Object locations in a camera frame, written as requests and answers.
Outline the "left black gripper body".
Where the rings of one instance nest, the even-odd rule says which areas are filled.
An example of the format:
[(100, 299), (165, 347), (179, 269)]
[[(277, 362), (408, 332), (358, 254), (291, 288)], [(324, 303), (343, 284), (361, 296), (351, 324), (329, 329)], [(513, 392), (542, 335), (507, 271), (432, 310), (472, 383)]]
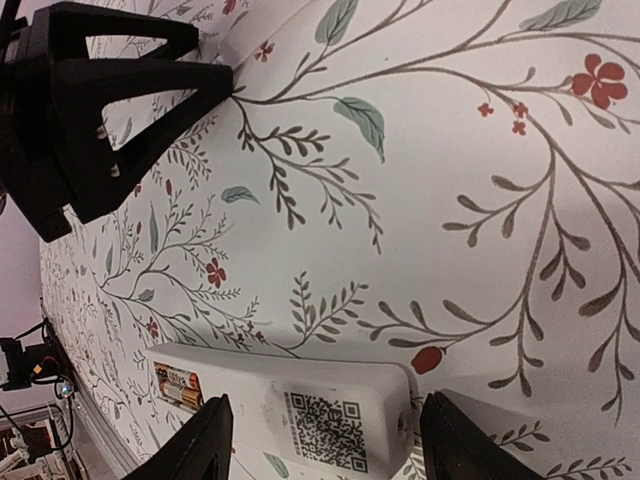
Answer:
[(56, 123), (46, 61), (27, 57), (31, 27), (10, 23), (1, 41), (1, 192), (43, 240), (71, 232), (69, 182), (54, 149)]

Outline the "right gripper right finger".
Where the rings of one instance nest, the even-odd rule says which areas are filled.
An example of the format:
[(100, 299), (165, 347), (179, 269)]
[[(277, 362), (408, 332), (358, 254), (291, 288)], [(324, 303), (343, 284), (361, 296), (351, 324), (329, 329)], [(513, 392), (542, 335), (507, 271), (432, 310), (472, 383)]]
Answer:
[(426, 397), (420, 431), (426, 477), (447, 480), (539, 480), (496, 445), (444, 393)]

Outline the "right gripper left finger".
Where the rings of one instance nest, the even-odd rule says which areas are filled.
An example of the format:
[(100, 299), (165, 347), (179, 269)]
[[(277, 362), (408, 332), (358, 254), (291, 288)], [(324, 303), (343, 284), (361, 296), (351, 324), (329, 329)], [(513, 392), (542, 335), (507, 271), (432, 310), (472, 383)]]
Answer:
[(233, 413), (226, 394), (209, 399), (169, 441), (125, 480), (227, 480)]

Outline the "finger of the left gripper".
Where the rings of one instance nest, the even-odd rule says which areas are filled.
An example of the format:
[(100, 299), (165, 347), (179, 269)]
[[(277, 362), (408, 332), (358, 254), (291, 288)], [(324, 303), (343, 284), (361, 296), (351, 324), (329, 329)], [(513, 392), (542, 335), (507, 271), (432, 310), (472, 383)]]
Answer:
[(51, 70), (54, 150), (89, 223), (118, 209), (175, 140), (229, 98), (227, 65), (63, 60)]
[(29, 34), (29, 57), (45, 60), (82, 58), (86, 39), (93, 36), (135, 36), (163, 39), (164, 44), (142, 56), (143, 60), (177, 60), (199, 43), (198, 29), (187, 23), (159, 17), (63, 1), (37, 10)]

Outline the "AAA battery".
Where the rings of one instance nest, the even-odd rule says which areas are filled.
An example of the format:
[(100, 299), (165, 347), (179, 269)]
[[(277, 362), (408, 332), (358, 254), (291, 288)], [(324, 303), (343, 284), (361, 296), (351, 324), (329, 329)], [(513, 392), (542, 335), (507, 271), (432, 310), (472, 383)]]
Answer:
[(160, 392), (168, 399), (176, 401), (191, 409), (198, 410), (203, 406), (202, 393), (190, 387), (165, 381), (160, 385)]
[(168, 380), (173, 384), (184, 386), (196, 391), (201, 390), (198, 375), (194, 372), (158, 362), (154, 363), (154, 370), (161, 380)]

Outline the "white remote control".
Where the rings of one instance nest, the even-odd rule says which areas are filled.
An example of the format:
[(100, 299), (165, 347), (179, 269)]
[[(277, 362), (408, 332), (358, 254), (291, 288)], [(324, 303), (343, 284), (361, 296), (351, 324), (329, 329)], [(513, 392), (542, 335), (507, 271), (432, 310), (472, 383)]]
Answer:
[(413, 446), (410, 382), (395, 364), (303, 360), (175, 343), (149, 359), (228, 396), (234, 438), (281, 460), (351, 479), (390, 479)]

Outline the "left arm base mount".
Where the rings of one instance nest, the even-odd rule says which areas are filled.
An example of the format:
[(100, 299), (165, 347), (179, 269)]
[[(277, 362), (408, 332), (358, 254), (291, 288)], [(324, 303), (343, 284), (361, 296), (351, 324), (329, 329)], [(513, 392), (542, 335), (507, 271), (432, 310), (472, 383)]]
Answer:
[(73, 394), (75, 384), (71, 360), (47, 318), (16, 337), (1, 338), (2, 391), (50, 385), (61, 399)]

